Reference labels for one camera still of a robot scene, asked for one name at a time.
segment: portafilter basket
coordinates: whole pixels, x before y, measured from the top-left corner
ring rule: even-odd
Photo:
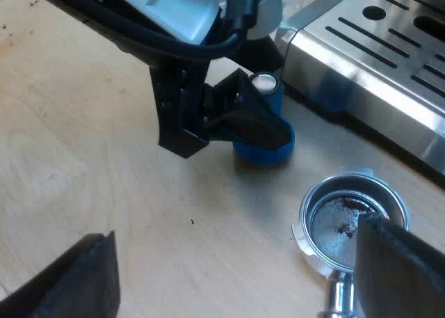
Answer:
[[[307,263],[328,281],[323,318],[352,318],[357,224],[362,214],[381,215],[409,230],[405,203],[371,170],[340,173],[313,186],[304,197],[293,234]]]

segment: stainless steel drip tray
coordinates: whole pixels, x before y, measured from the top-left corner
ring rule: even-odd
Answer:
[[[276,43],[288,85],[445,175],[445,0],[317,0]]]

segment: coffee grounds residue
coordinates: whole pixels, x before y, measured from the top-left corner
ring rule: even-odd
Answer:
[[[342,200],[343,206],[349,210],[356,210],[358,212],[370,212],[371,208],[364,203],[353,200],[352,198],[344,198]]]
[[[341,224],[340,228],[337,230],[338,233],[344,233],[348,236],[348,238],[352,238],[354,234],[357,232],[357,229],[351,226],[349,223]]]
[[[349,229],[349,224],[343,223],[343,224],[341,224],[340,228],[337,231],[339,233],[344,233],[344,232],[348,231],[348,229]]]

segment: portafilter handle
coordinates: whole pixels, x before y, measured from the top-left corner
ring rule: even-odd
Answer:
[[[318,318],[355,318],[354,275],[334,271],[327,278],[327,288],[327,311],[320,312]]]

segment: light wood surface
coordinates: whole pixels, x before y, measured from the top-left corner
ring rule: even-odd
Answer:
[[[285,166],[246,166],[228,143],[188,160],[160,148],[148,67],[35,1],[0,0],[0,298],[83,235],[115,230],[120,318],[315,317],[325,282],[291,224],[307,189],[345,167],[372,168],[445,251],[439,187],[289,98]],[[233,69],[215,62],[209,81]]]

